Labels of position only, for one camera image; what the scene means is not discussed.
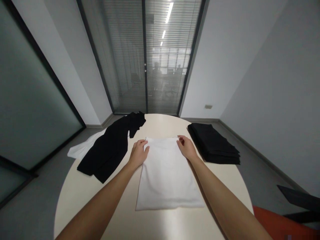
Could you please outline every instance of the chair backrest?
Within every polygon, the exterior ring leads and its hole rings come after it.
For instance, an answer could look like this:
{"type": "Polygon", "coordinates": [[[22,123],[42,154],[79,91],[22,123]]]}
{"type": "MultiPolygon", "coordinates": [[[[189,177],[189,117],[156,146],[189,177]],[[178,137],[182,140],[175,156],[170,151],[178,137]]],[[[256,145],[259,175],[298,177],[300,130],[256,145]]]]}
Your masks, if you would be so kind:
{"type": "Polygon", "coordinates": [[[320,239],[320,233],[317,230],[296,223],[286,217],[257,206],[253,206],[253,211],[256,219],[274,240],[320,239]]]}

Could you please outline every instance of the left hand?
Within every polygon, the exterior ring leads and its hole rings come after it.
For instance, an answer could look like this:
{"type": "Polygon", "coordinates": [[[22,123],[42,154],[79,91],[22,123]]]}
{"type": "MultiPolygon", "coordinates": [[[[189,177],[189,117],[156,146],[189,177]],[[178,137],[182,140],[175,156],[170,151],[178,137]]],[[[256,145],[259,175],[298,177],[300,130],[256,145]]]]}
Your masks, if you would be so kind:
{"type": "Polygon", "coordinates": [[[146,147],[146,150],[143,151],[143,146],[147,143],[148,141],[138,140],[133,144],[128,165],[132,166],[134,170],[136,170],[147,158],[150,147],[146,147]]]}

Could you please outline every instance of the floor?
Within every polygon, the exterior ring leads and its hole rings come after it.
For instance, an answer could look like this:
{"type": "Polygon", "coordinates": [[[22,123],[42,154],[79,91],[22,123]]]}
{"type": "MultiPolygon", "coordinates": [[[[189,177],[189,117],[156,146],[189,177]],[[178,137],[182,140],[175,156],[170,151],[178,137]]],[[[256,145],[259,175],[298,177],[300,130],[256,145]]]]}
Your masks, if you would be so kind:
{"type": "MultiPolygon", "coordinates": [[[[107,126],[121,117],[113,116],[107,126]]],[[[237,167],[246,183],[253,205],[281,215],[303,211],[302,208],[290,204],[276,187],[277,184],[290,187],[288,183],[220,123],[211,124],[240,151],[241,165],[237,167]]],[[[84,142],[98,131],[101,129],[87,128],[81,132],[38,171],[38,178],[0,210],[1,239],[53,239],[59,194],[74,162],[74,159],[67,157],[67,152],[70,147],[84,142]]]]}

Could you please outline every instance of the folded black clothes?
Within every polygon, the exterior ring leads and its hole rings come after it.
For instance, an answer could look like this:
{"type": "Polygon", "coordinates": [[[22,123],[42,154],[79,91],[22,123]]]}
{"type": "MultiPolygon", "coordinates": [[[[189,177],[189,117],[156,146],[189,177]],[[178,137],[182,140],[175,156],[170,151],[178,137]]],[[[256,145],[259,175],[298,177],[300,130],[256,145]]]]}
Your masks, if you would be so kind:
{"type": "Polygon", "coordinates": [[[211,124],[191,123],[188,131],[205,161],[218,164],[240,164],[239,151],[211,124]]]}
{"type": "Polygon", "coordinates": [[[99,137],[86,156],[80,162],[77,170],[96,178],[104,183],[116,170],[128,150],[128,131],[133,138],[140,127],[146,122],[144,113],[130,113],[115,121],[99,137]]]}

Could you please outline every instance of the window blinds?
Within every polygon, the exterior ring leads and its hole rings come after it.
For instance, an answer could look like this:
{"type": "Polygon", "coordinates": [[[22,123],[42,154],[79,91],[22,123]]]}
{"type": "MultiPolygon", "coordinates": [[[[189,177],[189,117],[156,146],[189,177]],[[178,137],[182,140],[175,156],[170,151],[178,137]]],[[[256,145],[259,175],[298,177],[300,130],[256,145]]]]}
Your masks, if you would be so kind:
{"type": "Polygon", "coordinates": [[[146,112],[141,0],[81,3],[114,113],[146,112]]]}
{"type": "Polygon", "coordinates": [[[148,109],[148,113],[177,115],[201,0],[78,3],[114,113],[148,109]]]}
{"type": "Polygon", "coordinates": [[[201,0],[146,0],[149,113],[177,115],[201,0]]]}

